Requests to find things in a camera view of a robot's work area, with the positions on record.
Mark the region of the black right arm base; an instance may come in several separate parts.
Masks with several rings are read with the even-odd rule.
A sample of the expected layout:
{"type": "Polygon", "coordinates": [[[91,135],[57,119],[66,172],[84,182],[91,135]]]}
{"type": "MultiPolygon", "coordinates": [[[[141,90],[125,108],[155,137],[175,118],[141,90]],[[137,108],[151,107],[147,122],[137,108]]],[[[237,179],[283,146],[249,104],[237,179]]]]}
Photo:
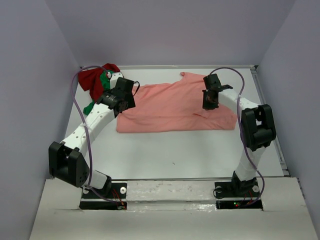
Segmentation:
{"type": "Polygon", "coordinates": [[[216,199],[215,207],[217,210],[237,210],[237,209],[263,209],[260,195],[260,188],[257,181],[245,189],[236,192],[231,188],[230,181],[218,181],[214,184],[212,194],[216,199]]]}

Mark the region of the pink t shirt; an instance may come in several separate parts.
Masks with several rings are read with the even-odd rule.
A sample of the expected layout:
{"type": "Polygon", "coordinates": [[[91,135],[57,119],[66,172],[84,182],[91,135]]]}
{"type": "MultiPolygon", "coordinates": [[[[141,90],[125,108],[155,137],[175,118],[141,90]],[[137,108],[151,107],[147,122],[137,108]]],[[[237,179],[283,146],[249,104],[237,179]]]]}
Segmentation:
{"type": "Polygon", "coordinates": [[[117,117],[118,133],[234,130],[236,114],[221,105],[203,109],[204,76],[181,72],[174,83],[147,84],[134,90],[135,107],[117,117]]]}

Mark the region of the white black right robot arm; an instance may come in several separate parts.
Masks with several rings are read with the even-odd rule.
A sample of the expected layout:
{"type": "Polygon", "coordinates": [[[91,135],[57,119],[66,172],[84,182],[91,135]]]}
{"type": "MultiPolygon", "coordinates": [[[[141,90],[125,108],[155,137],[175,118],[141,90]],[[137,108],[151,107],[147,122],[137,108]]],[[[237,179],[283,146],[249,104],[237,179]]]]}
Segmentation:
{"type": "Polygon", "coordinates": [[[221,84],[217,74],[211,73],[203,80],[202,108],[208,111],[225,106],[232,110],[237,117],[243,144],[243,152],[231,180],[215,183],[213,192],[217,199],[241,198],[247,193],[258,196],[258,165],[277,135],[272,108],[268,104],[259,105],[242,97],[232,86],[221,84]]]}

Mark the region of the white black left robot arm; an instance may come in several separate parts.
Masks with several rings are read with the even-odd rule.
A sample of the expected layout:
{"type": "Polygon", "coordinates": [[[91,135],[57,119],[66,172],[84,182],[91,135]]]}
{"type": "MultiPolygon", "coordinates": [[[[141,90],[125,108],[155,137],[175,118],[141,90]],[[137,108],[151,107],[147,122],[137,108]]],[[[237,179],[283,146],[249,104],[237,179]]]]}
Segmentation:
{"type": "Polygon", "coordinates": [[[101,131],[125,110],[134,108],[132,81],[117,73],[111,78],[112,88],[105,90],[82,123],[61,142],[48,148],[49,173],[76,188],[89,189],[105,198],[112,189],[112,178],[93,168],[91,144],[101,131]]]}

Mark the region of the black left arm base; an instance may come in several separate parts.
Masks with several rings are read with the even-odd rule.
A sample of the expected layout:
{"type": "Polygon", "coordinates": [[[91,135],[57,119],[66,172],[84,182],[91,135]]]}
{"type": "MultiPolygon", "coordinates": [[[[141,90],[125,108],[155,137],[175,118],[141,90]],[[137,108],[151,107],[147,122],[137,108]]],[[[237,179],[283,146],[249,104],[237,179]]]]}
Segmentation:
{"type": "Polygon", "coordinates": [[[81,210],[125,211],[127,209],[128,182],[113,180],[111,189],[104,194],[96,190],[82,190],[79,208],[81,210]]]}

